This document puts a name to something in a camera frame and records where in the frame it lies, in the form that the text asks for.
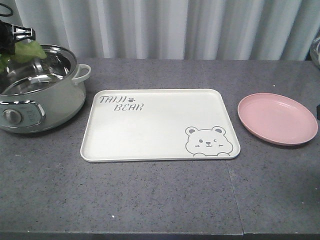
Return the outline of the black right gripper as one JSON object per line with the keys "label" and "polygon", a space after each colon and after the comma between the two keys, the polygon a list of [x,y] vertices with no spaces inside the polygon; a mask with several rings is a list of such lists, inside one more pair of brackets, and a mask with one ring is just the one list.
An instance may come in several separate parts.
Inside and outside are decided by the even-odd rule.
{"label": "black right gripper", "polygon": [[317,115],[320,115],[320,104],[316,107]]}

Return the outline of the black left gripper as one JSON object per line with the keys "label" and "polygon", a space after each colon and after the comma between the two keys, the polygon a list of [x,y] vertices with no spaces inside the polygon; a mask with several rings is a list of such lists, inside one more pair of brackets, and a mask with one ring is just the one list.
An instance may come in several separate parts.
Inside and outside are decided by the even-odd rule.
{"label": "black left gripper", "polygon": [[15,54],[15,44],[24,40],[36,40],[33,28],[0,21],[0,53]]}

